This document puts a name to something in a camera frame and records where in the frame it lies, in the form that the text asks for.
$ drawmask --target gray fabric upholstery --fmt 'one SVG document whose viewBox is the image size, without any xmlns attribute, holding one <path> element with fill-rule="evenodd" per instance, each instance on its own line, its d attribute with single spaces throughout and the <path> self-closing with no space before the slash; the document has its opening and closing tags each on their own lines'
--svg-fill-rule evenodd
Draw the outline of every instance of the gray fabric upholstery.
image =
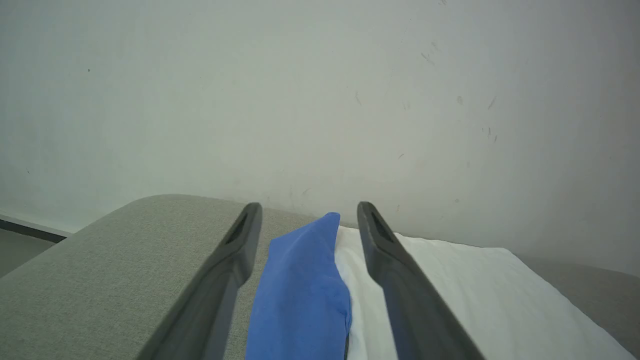
<svg viewBox="0 0 640 360">
<path fill-rule="evenodd" d="M 140 199 L 0 278 L 0 359 L 134 358 L 242 207 L 187 195 Z M 253 296 L 271 239 L 313 220 L 264 210 L 253 275 L 238 293 L 226 359 L 244 358 Z M 602 275 L 590 282 L 591 275 L 578 270 L 562 275 L 562 265 L 532 268 L 585 306 L 583 311 L 619 341 L 637 336 L 637 310 L 627 313 L 631 320 L 622 318 L 630 302 L 639 303 L 639 279 Z M 629 292 L 609 297 L 585 290 L 606 279 Z"/>
</svg>

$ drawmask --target sofa armrest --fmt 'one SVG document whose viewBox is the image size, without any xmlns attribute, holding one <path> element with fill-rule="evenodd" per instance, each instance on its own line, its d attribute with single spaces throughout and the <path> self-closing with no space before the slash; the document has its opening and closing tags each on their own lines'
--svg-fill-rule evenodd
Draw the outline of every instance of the sofa armrest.
<svg viewBox="0 0 640 360">
<path fill-rule="evenodd" d="M 132 359 L 243 204 L 189 195 L 136 200 L 0 279 L 0 358 Z M 314 218 L 265 209 L 253 274 L 239 290 L 227 359 L 244 359 L 271 239 Z"/>
</svg>

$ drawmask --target baseboard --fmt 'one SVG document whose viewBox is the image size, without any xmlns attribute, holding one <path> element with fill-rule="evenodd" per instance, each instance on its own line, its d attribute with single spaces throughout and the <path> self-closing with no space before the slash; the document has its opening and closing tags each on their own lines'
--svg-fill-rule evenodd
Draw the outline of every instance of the baseboard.
<svg viewBox="0 0 640 360">
<path fill-rule="evenodd" d="M 34 238 L 54 243 L 59 243 L 72 235 L 72 233 L 68 233 L 66 231 L 10 217 L 2 213 L 0 213 L 0 229 L 13 231 L 15 233 L 32 236 Z"/>
</svg>

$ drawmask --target blue cloth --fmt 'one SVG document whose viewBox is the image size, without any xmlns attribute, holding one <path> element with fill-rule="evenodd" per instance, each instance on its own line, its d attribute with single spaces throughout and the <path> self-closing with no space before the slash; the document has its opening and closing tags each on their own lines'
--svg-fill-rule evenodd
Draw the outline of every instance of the blue cloth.
<svg viewBox="0 0 640 360">
<path fill-rule="evenodd" d="M 328 213 L 271 240 L 245 359 L 344 359 L 351 302 L 333 258 L 339 224 Z"/>
</svg>

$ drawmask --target white wall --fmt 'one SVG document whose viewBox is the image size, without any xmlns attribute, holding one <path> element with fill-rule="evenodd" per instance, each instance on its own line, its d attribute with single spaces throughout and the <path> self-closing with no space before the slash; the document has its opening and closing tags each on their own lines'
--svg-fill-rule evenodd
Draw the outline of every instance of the white wall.
<svg viewBox="0 0 640 360">
<path fill-rule="evenodd" d="M 0 213 L 189 193 L 640 274 L 640 1 L 2 1 Z"/>
</svg>

